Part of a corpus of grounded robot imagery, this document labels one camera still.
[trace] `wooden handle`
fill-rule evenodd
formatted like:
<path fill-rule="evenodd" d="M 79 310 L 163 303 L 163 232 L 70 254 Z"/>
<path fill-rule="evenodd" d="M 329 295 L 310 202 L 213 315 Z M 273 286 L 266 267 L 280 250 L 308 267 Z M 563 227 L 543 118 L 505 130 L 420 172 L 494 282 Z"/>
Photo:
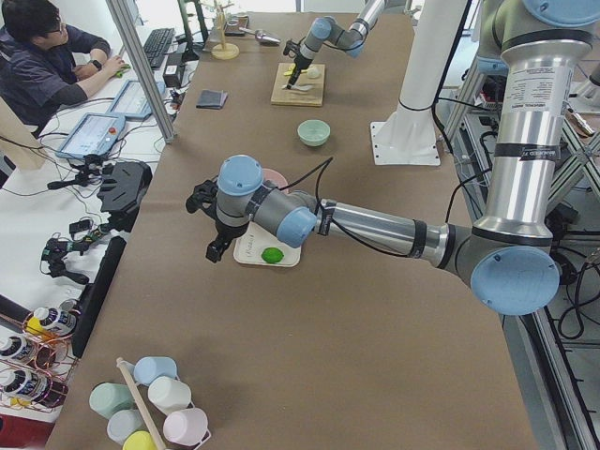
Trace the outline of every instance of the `wooden handle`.
<path fill-rule="evenodd" d="M 121 374 L 125 379 L 125 383 L 129 388 L 129 392 L 133 396 L 135 404 L 138 405 L 138 410 L 142 415 L 142 419 L 146 425 L 146 428 L 148 428 L 148 431 L 150 432 L 150 436 L 152 436 L 152 441 L 154 441 L 155 447 L 157 450 L 166 450 L 167 447 L 165 446 L 165 442 L 162 441 L 162 437 L 160 436 L 160 433 L 158 433 L 157 426 L 154 424 L 154 421 L 150 416 L 150 412 L 148 411 L 148 408 L 146 408 L 146 404 L 143 402 L 143 398 L 138 390 L 138 386 L 135 385 L 133 377 L 131 376 L 131 373 L 129 373 L 128 367 L 125 364 L 125 359 L 121 357 L 116 358 L 116 366 L 119 368 L 119 370 L 121 370 Z"/>

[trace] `blue joint cap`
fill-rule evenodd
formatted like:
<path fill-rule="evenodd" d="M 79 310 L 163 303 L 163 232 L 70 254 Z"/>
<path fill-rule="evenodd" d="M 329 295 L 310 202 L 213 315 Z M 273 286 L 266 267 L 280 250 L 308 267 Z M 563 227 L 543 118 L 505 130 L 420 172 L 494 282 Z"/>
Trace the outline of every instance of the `blue joint cap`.
<path fill-rule="evenodd" d="M 315 22 L 310 26 L 310 33 L 312 33 L 315 38 L 326 40 L 331 33 L 331 23 L 324 17 L 315 19 Z"/>
<path fill-rule="evenodd" d="M 288 214 L 277 228 L 277 239 L 291 248 L 299 248 L 317 224 L 317 217 L 305 206 Z"/>
<path fill-rule="evenodd" d="M 598 0 L 522 0 L 525 8 L 540 22 L 576 28 L 600 19 Z"/>
<path fill-rule="evenodd" d="M 509 316 L 531 314 L 547 305 L 559 289 L 559 269 L 536 247 L 505 247 L 486 256 L 471 275 L 475 296 Z"/>
<path fill-rule="evenodd" d="M 508 66 L 502 59 L 477 56 L 477 69 L 485 75 L 508 76 Z"/>
<path fill-rule="evenodd" d="M 357 40 L 351 48 L 346 51 L 346 54 L 355 58 L 363 51 L 363 48 L 365 48 L 365 41 L 363 39 Z"/>
<path fill-rule="evenodd" d="M 253 157 L 237 155 L 225 159 L 218 173 L 218 190 L 234 197 L 251 194 L 263 183 L 263 168 Z"/>

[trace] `cutting board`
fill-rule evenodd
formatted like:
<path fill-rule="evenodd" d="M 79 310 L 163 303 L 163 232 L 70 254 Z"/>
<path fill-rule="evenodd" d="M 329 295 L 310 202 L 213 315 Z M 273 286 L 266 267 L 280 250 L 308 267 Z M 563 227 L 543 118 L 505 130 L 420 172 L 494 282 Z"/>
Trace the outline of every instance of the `cutting board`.
<path fill-rule="evenodd" d="M 310 79 L 306 73 L 300 74 L 296 85 L 312 84 L 314 87 L 306 92 L 294 91 L 292 89 L 281 89 L 281 86 L 288 83 L 290 77 L 283 75 L 290 69 L 290 63 L 279 63 L 277 75 L 273 85 L 273 94 L 271 95 L 272 105 L 288 106 L 322 106 L 323 91 L 325 87 L 325 64 L 313 64 L 321 72 L 319 78 Z"/>

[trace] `green bowl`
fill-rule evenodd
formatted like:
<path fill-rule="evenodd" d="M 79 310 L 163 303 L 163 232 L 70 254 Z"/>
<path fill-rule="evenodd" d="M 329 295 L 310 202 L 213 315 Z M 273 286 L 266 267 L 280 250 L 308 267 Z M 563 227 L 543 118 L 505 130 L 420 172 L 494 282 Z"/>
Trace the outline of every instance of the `green bowl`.
<path fill-rule="evenodd" d="M 331 129 L 323 120 L 305 120 L 298 126 L 300 141 L 310 147 L 323 145 L 329 139 Z"/>

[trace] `keyboard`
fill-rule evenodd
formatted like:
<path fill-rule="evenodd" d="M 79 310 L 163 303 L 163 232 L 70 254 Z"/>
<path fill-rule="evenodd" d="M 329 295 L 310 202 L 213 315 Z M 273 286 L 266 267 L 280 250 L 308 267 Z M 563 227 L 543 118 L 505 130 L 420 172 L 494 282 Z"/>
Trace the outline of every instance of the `keyboard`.
<path fill-rule="evenodd" d="M 169 50 L 169 46 L 173 42 L 174 35 L 174 28 L 157 28 L 150 32 L 150 36 L 143 44 L 143 52 L 148 58 L 151 69 L 156 70 L 160 68 Z"/>

